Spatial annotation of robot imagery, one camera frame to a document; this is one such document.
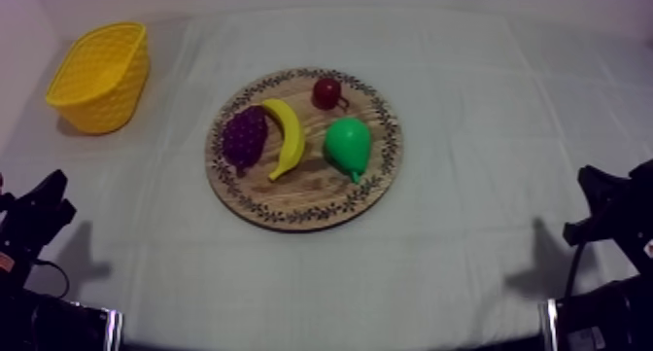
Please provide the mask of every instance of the white tablecloth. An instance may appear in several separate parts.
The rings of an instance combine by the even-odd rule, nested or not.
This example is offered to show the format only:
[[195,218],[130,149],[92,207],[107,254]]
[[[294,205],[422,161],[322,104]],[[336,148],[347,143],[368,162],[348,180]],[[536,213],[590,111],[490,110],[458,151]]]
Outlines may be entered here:
[[[321,9],[151,24],[133,120],[79,136],[46,107],[52,61],[0,158],[6,189],[55,168],[73,224],[43,257],[68,298],[126,313],[130,340],[220,350],[415,350],[535,333],[559,297],[565,221],[587,216],[576,170],[651,156],[653,54],[560,25],[442,10]],[[399,174],[342,227],[287,235],[231,214],[205,177],[222,104],[282,68],[353,74],[391,102]],[[632,273],[588,247],[578,288]],[[57,293],[56,273],[30,287]]]

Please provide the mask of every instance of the pear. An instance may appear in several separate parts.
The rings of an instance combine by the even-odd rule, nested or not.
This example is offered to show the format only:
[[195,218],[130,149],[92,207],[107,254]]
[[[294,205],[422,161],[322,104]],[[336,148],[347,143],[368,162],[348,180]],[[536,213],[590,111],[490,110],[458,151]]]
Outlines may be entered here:
[[325,151],[328,157],[356,184],[367,168],[371,149],[369,128],[358,119],[339,119],[326,131]]

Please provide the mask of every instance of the wooden plate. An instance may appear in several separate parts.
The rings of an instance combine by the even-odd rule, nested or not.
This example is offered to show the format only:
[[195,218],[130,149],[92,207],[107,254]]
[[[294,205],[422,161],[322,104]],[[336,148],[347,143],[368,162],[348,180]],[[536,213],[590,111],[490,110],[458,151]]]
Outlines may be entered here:
[[[350,102],[323,111],[311,103],[313,85],[324,77],[339,81]],[[277,165],[282,132],[267,118],[269,135],[258,163],[244,177],[222,155],[222,130],[234,114],[266,98],[286,101],[299,116],[306,134],[304,156],[296,169],[275,182],[267,179]],[[329,165],[323,155],[327,128],[338,118],[353,116],[372,133],[372,153],[358,185]],[[331,228],[365,211],[388,189],[401,162],[401,129],[388,102],[371,86],[335,70],[300,68],[265,76],[239,90],[222,107],[206,141],[209,182],[220,200],[243,219],[264,228],[303,232]]]

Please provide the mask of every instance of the toy fruit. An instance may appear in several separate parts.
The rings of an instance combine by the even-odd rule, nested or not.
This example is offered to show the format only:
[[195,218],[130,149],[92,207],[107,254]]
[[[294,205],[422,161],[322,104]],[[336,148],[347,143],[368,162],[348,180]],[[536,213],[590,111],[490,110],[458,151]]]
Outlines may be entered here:
[[233,164],[239,174],[253,166],[263,153],[267,139],[265,110],[261,106],[251,106],[236,114],[226,123],[223,130],[223,155]]
[[286,102],[270,98],[264,100],[262,105],[284,129],[284,144],[279,154],[279,164],[268,176],[274,181],[299,163],[301,155],[304,154],[304,129],[297,114]]
[[342,101],[343,110],[349,107],[349,101],[342,97],[342,86],[332,78],[322,78],[313,86],[313,104],[321,110],[331,110]]
[[367,168],[372,148],[369,128],[355,118],[342,118],[326,131],[325,149],[341,169],[358,183]]

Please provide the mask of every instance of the yellow basket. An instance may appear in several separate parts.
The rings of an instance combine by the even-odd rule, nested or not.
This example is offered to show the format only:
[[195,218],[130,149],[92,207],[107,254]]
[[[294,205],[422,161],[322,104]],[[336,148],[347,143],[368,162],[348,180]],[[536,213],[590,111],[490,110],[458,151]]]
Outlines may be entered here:
[[80,131],[114,131],[134,114],[149,71],[145,25],[106,25],[73,45],[46,101]]

